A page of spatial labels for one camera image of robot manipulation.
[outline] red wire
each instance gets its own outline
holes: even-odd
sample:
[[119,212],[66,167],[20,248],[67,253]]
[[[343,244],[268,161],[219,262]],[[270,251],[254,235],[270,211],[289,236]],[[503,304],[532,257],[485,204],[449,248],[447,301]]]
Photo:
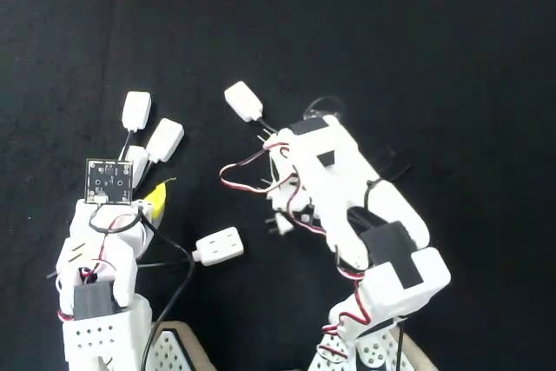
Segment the red wire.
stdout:
[[228,164],[228,165],[222,167],[221,170],[220,170],[220,181],[222,182],[222,184],[224,184],[225,186],[227,186],[227,187],[229,187],[229,188],[231,188],[231,189],[243,190],[243,191],[250,191],[250,192],[253,192],[253,193],[268,193],[269,191],[272,191],[272,190],[274,190],[274,189],[279,188],[281,185],[283,185],[285,182],[287,182],[287,181],[291,178],[291,175],[288,176],[288,178],[282,180],[281,182],[278,182],[278,183],[275,184],[273,187],[266,188],[266,189],[258,189],[258,188],[255,188],[255,187],[248,186],[248,185],[246,185],[246,184],[240,184],[240,183],[238,183],[238,182],[230,182],[230,181],[226,180],[226,179],[223,177],[223,175],[224,175],[224,173],[225,173],[227,170],[229,170],[229,169],[232,169],[232,168],[234,168],[234,167],[243,167],[243,166],[245,166],[245,165],[247,165],[247,164],[253,162],[254,160],[256,160],[257,158],[259,158],[260,156],[262,156],[264,153],[268,152],[268,151],[271,150],[272,148],[275,148],[275,147],[283,147],[283,148],[286,149],[287,146],[288,146],[288,144],[287,144],[286,142],[277,142],[277,143],[273,143],[273,144],[270,144],[270,145],[264,147],[264,148],[261,149],[260,151],[255,152],[253,155],[251,155],[251,156],[245,158],[245,159],[242,160],[242,161],[235,162],[235,163],[233,163],[233,164]]
[[334,332],[338,329],[338,325],[340,324],[340,319],[343,316],[346,316],[346,317],[360,323],[361,325],[368,325],[371,322],[371,315],[368,313],[368,311],[363,306],[363,303],[361,302],[361,296],[359,294],[359,284],[357,282],[355,283],[354,295],[355,295],[355,301],[357,302],[357,306],[359,307],[359,310],[361,311],[361,313],[363,315],[363,319],[361,319],[360,317],[357,317],[356,315],[353,315],[352,313],[349,313],[349,312],[341,312],[338,315],[338,324],[323,326],[322,327],[323,332],[331,335],[330,332]]
[[286,212],[288,213],[288,215],[292,219],[292,221],[294,221],[298,225],[302,226],[303,228],[308,229],[315,234],[325,235],[326,231],[323,228],[319,228],[318,226],[313,226],[313,225],[310,225],[308,223],[305,223],[305,222],[302,222],[302,221],[296,219],[295,216],[294,216],[294,212],[292,212],[292,210],[291,210],[292,201],[294,200],[295,196],[297,195],[297,193],[299,193],[299,190],[301,189],[301,178],[299,177],[299,173],[297,172],[297,169],[294,168],[294,170],[295,170],[295,173],[297,174],[297,185],[295,186],[294,193],[289,197],[288,203],[286,203]]
[[62,313],[62,310],[58,309],[58,319],[61,321],[73,321],[74,317],[72,315],[66,315]]
[[339,350],[337,350],[337,349],[331,348],[331,347],[329,347],[329,346],[327,346],[327,345],[319,345],[317,348],[318,348],[318,349],[325,349],[325,350],[327,350],[328,352],[331,352],[331,353],[334,354],[334,355],[341,356],[342,358],[345,358],[345,359],[348,358],[348,356],[347,356],[346,354],[344,354],[343,352],[341,352],[341,351],[339,351]]

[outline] robotic hand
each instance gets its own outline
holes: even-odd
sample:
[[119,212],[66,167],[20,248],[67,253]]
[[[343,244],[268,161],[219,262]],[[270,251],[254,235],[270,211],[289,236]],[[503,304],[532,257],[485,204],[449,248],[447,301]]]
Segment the robotic hand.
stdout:
[[[69,371],[190,370],[178,338],[163,331],[154,341],[157,329],[188,284],[196,261],[211,265],[243,252],[235,228],[202,238],[193,254],[162,235],[158,227],[166,202],[165,182],[144,199],[132,200],[152,165],[166,162],[184,135],[181,124],[162,119],[146,148],[130,145],[133,133],[145,127],[149,109],[149,93],[129,92],[122,117],[129,133],[119,158],[87,161],[85,198],[76,203],[54,274]],[[149,302],[135,289],[137,260],[155,235],[185,255],[188,272],[151,326]]]
[[[245,84],[228,89],[226,99],[244,120],[249,115],[248,120],[262,121],[262,105]],[[281,234],[297,225],[323,235],[336,253],[339,273],[354,282],[354,293],[330,310],[309,369],[355,370],[358,363],[387,371],[414,369],[397,352],[389,330],[451,279],[439,252],[428,247],[427,226],[365,160],[335,116],[310,117],[268,133],[261,151],[222,168],[222,182],[267,194]],[[273,178],[267,188],[223,178],[265,152]]]

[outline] black cloth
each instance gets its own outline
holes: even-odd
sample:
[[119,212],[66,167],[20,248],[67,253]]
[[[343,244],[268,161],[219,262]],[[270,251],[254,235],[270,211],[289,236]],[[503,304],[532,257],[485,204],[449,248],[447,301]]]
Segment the black cloth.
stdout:
[[[178,177],[162,229],[189,248],[230,225],[245,241],[242,258],[198,268],[170,318],[192,326],[221,370],[309,364],[351,287],[319,236],[270,235],[268,202],[220,184],[222,165],[260,147],[260,131],[223,100],[244,80],[279,127],[339,95],[363,155],[391,146],[413,164],[397,186],[453,276],[407,332],[440,369],[541,369],[555,267],[553,5],[0,0],[2,368],[62,369],[57,292],[44,276],[83,195],[84,159],[118,155],[130,89],[154,103],[136,143],[161,117],[187,132],[145,185]],[[268,176],[264,167],[237,175]],[[154,242],[148,258],[174,256]],[[184,274],[140,272],[155,315]]]

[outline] white robotic hand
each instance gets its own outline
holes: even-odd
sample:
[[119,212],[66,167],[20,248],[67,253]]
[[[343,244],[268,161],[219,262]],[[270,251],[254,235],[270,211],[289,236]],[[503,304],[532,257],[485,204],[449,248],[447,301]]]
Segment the white robotic hand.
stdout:
[[[223,178],[266,151],[273,181],[265,189]],[[323,235],[338,271],[354,282],[354,294],[330,310],[310,369],[355,370],[357,358],[370,368],[394,369],[387,362],[389,329],[426,305],[451,276],[439,252],[427,247],[426,224],[338,119],[311,117],[270,134],[262,151],[220,174],[231,188],[266,193],[280,233],[295,224]],[[367,355],[371,350],[380,351],[376,358]]]

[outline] black circuit board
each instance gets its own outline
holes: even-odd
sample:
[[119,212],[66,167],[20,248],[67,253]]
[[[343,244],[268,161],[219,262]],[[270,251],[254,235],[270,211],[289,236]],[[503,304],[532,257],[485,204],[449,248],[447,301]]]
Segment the black circuit board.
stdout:
[[131,204],[133,163],[118,160],[87,160],[85,202]]

